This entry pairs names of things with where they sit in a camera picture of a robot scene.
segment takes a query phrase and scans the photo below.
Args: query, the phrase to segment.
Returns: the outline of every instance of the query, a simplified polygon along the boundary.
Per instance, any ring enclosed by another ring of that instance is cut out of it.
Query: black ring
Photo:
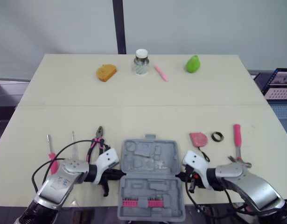
[[[215,137],[215,134],[218,135],[220,137],[220,139],[217,139]],[[213,132],[213,134],[211,135],[212,139],[215,141],[215,142],[220,142],[224,139],[224,136],[221,134],[221,132]]]

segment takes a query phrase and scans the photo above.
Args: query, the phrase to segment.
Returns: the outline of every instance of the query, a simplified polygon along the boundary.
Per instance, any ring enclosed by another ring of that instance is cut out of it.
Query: gray tool case
[[[122,147],[118,217],[130,221],[182,222],[186,218],[177,143],[126,140]]]

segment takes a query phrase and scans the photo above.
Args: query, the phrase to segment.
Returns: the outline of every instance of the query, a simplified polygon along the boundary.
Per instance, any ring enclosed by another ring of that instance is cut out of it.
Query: pink screwdriver
[[[241,125],[234,124],[233,126],[235,145],[236,145],[236,159],[237,161],[245,164],[248,168],[252,166],[249,162],[244,162],[241,156],[242,136],[241,136]]]
[[[49,154],[49,158],[50,160],[53,160],[55,158],[55,153],[52,151],[52,142],[51,142],[51,136],[49,134],[47,134],[47,141],[48,141],[48,144],[49,144],[49,148],[50,148],[50,154]],[[56,173],[58,170],[58,163],[57,161],[55,160],[50,168],[50,171],[51,171],[51,174],[54,174]]]

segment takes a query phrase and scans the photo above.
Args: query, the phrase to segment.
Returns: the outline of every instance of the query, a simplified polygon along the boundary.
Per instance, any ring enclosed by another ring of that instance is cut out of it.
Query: red tool handle
[[[241,146],[242,145],[241,125],[235,124],[233,126],[233,131],[235,133],[235,145]]]
[[[49,158],[50,158],[51,160],[54,159],[55,156],[56,156],[55,153],[50,153],[50,154],[49,154]],[[51,174],[56,173],[57,170],[58,170],[58,163],[57,163],[57,161],[55,160],[55,161],[52,163],[52,166],[51,166],[51,168],[50,168]]]

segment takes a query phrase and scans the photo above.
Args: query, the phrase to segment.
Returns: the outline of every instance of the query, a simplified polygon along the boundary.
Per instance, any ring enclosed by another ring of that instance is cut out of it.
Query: pink stick
[[[167,76],[157,65],[155,65],[154,69],[156,69],[156,71],[160,74],[160,76],[164,79],[165,82],[168,82]]]

